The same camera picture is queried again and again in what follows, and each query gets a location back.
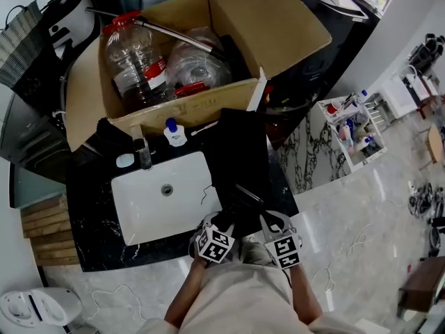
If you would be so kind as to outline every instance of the plastic container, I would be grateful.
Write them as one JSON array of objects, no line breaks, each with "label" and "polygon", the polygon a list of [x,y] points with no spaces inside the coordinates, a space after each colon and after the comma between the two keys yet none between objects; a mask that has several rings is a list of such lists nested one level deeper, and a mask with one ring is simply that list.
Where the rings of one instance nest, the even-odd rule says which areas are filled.
[{"label": "plastic container", "polygon": [[168,101],[165,61],[150,30],[134,24],[137,16],[138,11],[118,16],[104,28],[110,34],[106,60],[129,113]]},{"label": "plastic container", "polygon": [[166,129],[164,129],[164,135],[171,146],[177,148],[187,142],[186,133],[184,132],[184,126],[177,125],[174,118],[168,118],[165,122],[165,125]]},{"label": "plastic container", "polygon": [[334,113],[336,113],[338,110],[340,110],[340,108],[341,108],[341,104],[340,104],[340,102],[337,101],[337,100],[332,100],[331,104],[329,104],[329,105],[327,106],[327,112],[328,112],[329,114],[334,114]]},{"label": "plastic container", "polygon": [[369,143],[373,140],[372,136],[365,136],[362,137],[362,139],[355,144],[354,151],[358,152],[360,150],[363,150]]},{"label": "plastic container", "polygon": [[[218,37],[209,27],[190,30],[187,35],[208,46],[223,49]],[[173,47],[165,72],[169,89],[183,88],[199,82],[203,82],[207,88],[216,88],[232,82],[228,65],[183,41],[176,42]]]}]

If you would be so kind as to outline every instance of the rod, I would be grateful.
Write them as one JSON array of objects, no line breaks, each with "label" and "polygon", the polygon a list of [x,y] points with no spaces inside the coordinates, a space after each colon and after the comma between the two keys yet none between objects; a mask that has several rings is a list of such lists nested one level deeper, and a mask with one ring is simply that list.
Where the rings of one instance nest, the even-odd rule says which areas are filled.
[{"label": "rod", "polygon": [[255,194],[253,194],[252,192],[248,191],[246,188],[244,188],[243,186],[240,186],[239,184],[235,184],[235,187],[237,189],[239,189],[240,191],[242,191],[244,194],[250,196],[253,200],[257,201],[257,202],[261,202],[261,198],[257,197]]},{"label": "rod", "polygon": [[[100,10],[96,10],[95,8],[86,8],[85,9],[86,13],[90,13],[90,14],[95,14],[95,15],[104,15],[104,16],[110,16],[110,17],[117,17],[119,15],[113,14],[113,13],[108,13],[106,11],[100,11]],[[166,27],[162,27],[159,26],[157,24],[153,24],[151,22],[148,22],[146,19],[144,19],[143,17],[139,17],[135,19],[135,23],[141,26],[145,26],[149,29],[152,30],[156,30],[159,32],[162,32],[166,35],[172,36],[178,40],[184,41],[185,43],[188,43],[190,45],[193,45],[199,49],[201,49],[202,51],[207,52],[208,54],[211,54],[213,57],[225,61],[225,55],[224,52],[220,51],[217,47],[211,47],[206,45],[205,43],[202,43],[198,40],[196,40],[195,38],[192,37],[188,37],[187,35],[183,35],[182,33],[167,29]]]}]

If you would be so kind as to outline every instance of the cardboard box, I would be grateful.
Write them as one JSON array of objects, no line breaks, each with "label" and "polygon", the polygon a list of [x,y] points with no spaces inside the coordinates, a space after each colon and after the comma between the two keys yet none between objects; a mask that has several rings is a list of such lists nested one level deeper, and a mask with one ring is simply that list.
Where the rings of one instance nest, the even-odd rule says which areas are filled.
[{"label": "cardboard box", "polygon": [[[218,119],[221,108],[256,110],[267,79],[331,41],[300,0],[170,0],[143,15],[182,33],[210,26],[219,36],[231,35],[252,78],[125,115],[105,68],[104,41],[98,39],[73,65],[67,83],[66,130],[72,151],[96,132],[97,122],[105,117],[128,134],[137,124],[146,134],[161,134],[169,117],[190,127]],[[153,32],[168,56],[175,40]]]}]

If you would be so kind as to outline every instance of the red cap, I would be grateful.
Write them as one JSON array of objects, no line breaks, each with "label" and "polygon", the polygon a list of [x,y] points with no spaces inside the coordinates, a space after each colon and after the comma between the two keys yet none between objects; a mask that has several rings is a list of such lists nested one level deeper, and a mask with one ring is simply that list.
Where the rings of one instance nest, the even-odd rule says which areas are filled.
[{"label": "red cap", "polygon": [[114,25],[121,25],[127,22],[129,19],[134,19],[135,17],[140,15],[139,10],[134,10],[126,14],[119,15],[113,19]]}]

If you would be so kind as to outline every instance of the sink drain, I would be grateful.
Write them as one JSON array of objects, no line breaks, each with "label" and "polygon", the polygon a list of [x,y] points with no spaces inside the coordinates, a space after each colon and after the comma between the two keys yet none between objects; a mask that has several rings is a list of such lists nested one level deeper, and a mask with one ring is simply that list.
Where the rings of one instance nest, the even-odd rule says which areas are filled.
[{"label": "sink drain", "polygon": [[171,195],[173,193],[173,187],[171,184],[164,184],[161,187],[161,193],[163,195],[165,195],[166,197],[168,197],[169,195]]}]

